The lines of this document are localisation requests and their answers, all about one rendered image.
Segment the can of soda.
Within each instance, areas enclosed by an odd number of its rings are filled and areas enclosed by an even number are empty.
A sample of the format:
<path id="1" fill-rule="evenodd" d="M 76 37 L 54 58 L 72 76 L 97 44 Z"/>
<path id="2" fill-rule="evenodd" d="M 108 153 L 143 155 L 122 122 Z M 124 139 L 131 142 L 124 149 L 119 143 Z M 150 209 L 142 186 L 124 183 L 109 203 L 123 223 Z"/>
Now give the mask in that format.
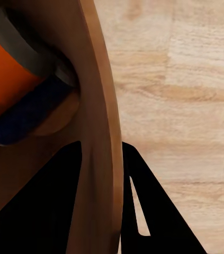
<path id="1" fill-rule="evenodd" d="M 73 74 L 52 54 L 51 76 L 0 115 L 0 146 L 25 138 L 75 88 L 74 81 Z"/>
<path id="2" fill-rule="evenodd" d="M 52 74 L 52 54 L 15 10 L 0 6 L 0 115 Z"/>

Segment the trash can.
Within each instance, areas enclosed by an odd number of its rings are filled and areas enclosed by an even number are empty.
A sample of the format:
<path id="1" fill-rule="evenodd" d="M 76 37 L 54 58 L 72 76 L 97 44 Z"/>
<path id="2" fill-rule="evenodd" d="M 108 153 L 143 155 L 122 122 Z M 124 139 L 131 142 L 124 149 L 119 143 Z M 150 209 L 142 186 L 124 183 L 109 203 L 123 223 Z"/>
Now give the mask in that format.
<path id="1" fill-rule="evenodd" d="M 82 164 L 66 254 L 118 254 L 123 150 L 118 101 L 94 0 L 0 0 L 20 14 L 73 74 L 75 88 L 23 139 L 0 146 L 0 211 L 61 149 Z"/>

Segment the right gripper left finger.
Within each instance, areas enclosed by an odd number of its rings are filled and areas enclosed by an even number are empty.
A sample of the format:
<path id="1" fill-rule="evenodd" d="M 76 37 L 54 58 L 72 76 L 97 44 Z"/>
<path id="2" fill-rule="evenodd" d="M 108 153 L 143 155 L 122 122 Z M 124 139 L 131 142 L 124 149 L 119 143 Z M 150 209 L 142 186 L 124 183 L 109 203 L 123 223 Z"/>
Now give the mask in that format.
<path id="1" fill-rule="evenodd" d="M 66 254 L 82 146 L 63 146 L 0 211 L 0 254 Z"/>

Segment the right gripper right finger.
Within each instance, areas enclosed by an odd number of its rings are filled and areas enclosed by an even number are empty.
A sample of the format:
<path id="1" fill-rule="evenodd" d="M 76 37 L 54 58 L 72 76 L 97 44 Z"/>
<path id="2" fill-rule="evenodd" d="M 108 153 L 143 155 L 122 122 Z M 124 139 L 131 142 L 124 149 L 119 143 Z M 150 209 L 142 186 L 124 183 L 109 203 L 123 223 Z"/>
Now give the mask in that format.
<path id="1" fill-rule="evenodd" d="M 207 254 L 138 150 L 125 142 L 122 150 L 121 254 Z M 130 176 L 150 236 L 138 232 Z"/>

